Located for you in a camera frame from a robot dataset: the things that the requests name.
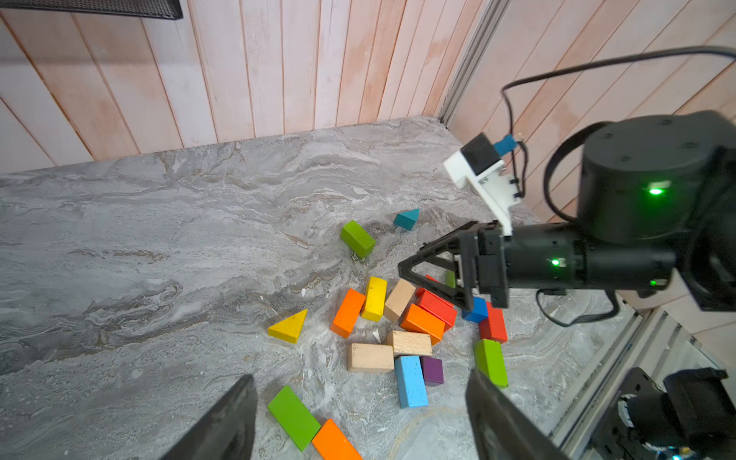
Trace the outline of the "yellow triangle block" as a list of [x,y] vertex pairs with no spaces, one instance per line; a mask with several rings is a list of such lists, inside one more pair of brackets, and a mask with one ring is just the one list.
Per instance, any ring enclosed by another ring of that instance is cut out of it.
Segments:
[[296,344],[301,335],[308,311],[308,309],[301,310],[301,312],[297,312],[297,314],[293,314],[270,326],[268,335],[287,343]]

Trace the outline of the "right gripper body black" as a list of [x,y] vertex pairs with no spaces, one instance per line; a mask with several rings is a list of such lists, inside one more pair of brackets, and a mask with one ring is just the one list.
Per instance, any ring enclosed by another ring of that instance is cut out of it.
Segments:
[[456,306],[471,308],[473,291],[488,294],[496,308],[509,307],[503,227],[492,222],[467,222],[457,229],[459,278]]

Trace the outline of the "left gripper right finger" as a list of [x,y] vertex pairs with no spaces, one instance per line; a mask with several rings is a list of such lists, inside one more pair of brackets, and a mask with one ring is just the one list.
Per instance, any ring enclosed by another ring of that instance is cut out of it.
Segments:
[[465,398],[479,459],[567,459],[478,369]]

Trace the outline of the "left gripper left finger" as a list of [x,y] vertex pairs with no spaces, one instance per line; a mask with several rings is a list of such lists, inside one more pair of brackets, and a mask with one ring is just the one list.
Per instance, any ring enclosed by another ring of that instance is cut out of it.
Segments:
[[257,406],[254,378],[243,375],[162,459],[250,459]]

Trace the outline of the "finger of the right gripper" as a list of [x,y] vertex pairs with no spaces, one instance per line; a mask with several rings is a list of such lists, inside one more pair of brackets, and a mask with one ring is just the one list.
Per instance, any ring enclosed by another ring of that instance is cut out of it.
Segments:
[[471,308],[472,306],[472,292],[468,289],[452,289],[444,284],[440,283],[440,286],[435,286],[425,277],[413,271],[413,264],[410,261],[402,261],[398,264],[399,276],[412,283],[420,289],[426,289],[429,292],[435,292],[440,296],[444,297],[448,301],[454,304],[457,308]]
[[398,270],[413,270],[423,263],[457,270],[458,265],[475,258],[476,234],[477,221],[470,220],[439,239],[425,243],[416,254],[399,262]]

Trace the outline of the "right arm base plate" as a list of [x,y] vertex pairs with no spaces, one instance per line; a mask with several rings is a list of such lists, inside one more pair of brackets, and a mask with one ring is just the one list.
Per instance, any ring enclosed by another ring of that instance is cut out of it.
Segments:
[[604,459],[733,459],[735,404],[716,368],[686,369],[658,385],[626,375],[591,443]]

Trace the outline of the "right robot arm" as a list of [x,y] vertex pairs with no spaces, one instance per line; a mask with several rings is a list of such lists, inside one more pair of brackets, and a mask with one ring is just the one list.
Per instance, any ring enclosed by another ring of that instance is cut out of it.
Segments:
[[706,312],[735,308],[735,126],[707,110],[601,122],[554,153],[581,149],[574,216],[508,228],[469,222],[400,262],[402,279],[469,310],[505,309],[511,289],[668,288],[674,273]]

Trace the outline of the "yellow rectangular block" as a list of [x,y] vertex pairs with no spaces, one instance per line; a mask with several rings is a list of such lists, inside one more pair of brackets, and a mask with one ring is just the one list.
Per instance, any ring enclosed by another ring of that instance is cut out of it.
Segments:
[[366,289],[366,299],[361,315],[364,319],[374,322],[381,320],[384,312],[386,292],[387,281],[372,276]]

